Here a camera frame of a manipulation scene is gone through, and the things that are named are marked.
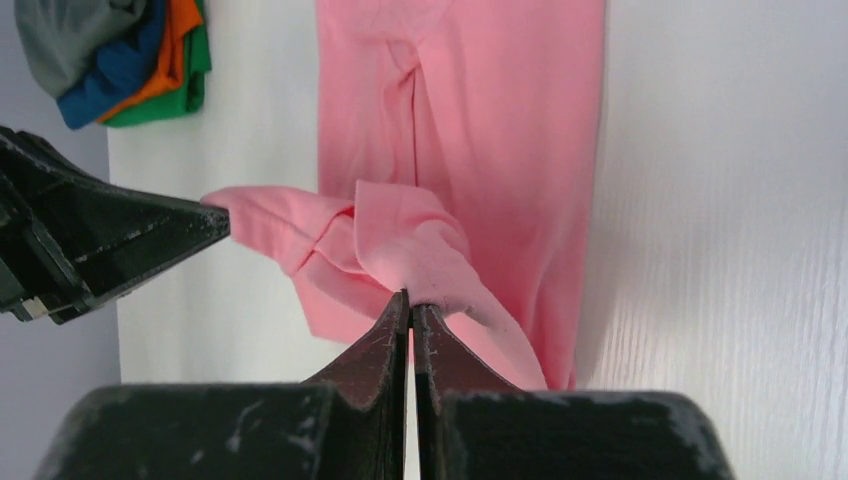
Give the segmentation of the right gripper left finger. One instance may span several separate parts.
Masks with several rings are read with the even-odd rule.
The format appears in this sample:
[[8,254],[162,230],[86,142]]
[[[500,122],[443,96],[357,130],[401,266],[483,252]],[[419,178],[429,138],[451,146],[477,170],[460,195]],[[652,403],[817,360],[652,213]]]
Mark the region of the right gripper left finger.
[[60,425],[39,479],[400,479],[410,306],[298,383],[125,384]]

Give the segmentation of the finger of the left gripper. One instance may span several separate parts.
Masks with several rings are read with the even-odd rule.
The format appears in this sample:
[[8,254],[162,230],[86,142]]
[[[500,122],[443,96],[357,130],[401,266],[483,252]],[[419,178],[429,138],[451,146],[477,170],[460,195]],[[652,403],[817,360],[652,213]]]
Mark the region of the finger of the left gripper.
[[223,208],[112,185],[1,129],[1,310],[61,325],[226,238]]

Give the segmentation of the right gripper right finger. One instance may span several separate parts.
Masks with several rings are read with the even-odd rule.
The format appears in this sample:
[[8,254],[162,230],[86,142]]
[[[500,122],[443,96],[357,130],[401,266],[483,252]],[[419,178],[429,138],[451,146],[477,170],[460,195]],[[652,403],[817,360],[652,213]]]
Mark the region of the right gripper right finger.
[[730,479],[713,424],[665,391],[526,391],[434,306],[412,311],[425,479]]

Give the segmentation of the pink t shirt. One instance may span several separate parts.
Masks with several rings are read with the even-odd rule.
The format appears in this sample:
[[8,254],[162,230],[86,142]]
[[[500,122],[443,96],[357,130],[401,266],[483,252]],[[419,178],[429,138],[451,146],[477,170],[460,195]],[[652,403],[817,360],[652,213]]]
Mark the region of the pink t shirt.
[[601,1],[320,1],[318,189],[228,187],[235,241],[352,343],[433,305],[527,390],[576,382]]

